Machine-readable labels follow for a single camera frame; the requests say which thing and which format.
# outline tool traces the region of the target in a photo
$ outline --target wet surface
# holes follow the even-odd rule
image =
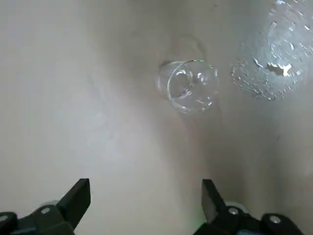
[[[285,97],[298,82],[306,82],[312,65],[313,23],[307,1],[277,1],[268,21],[241,44],[231,68],[235,84],[253,96]]]

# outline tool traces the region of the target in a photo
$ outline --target screw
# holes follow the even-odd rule
[[[50,211],[50,208],[49,208],[49,207],[46,207],[46,208],[44,208],[44,209],[41,210],[41,213],[42,213],[42,214],[47,214],[49,211]]]
[[[233,214],[233,215],[236,215],[238,214],[238,210],[234,207],[231,207],[228,209],[229,213]]]
[[[7,215],[0,216],[0,222],[3,222],[8,219]]]
[[[281,222],[280,218],[278,218],[277,216],[275,215],[272,215],[270,218],[269,218],[274,224],[279,224]]]

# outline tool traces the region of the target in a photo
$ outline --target glass rim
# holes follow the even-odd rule
[[[205,65],[208,67],[208,69],[214,68],[213,65],[206,63],[204,60],[188,60],[188,61],[181,62],[181,63],[173,70],[173,72],[171,73],[171,75],[170,75],[170,77],[169,77],[169,79],[168,79],[168,82],[167,82],[168,100],[169,100],[172,104],[173,104],[173,98],[172,98],[171,93],[170,93],[170,83],[171,83],[171,81],[172,81],[172,78],[174,77],[174,74],[179,70],[179,68],[180,68],[181,66],[184,66],[184,65],[190,64],[190,63],[195,63],[195,62],[199,62],[199,63],[205,64]]]

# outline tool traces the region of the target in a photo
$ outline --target white surface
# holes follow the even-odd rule
[[[234,86],[229,63],[268,5],[213,6],[1,1],[0,211],[24,216],[89,177],[92,204],[77,234],[189,235],[204,221],[201,179],[212,177],[253,216],[283,212],[310,234],[311,84],[275,102]],[[220,70],[225,135],[216,154],[206,123],[186,128],[153,88],[181,33],[202,41]]]

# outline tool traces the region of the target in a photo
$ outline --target glass cup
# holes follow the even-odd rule
[[[166,62],[160,66],[156,89],[176,110],[194,114],[218,102],[218,73],[203,60]]]

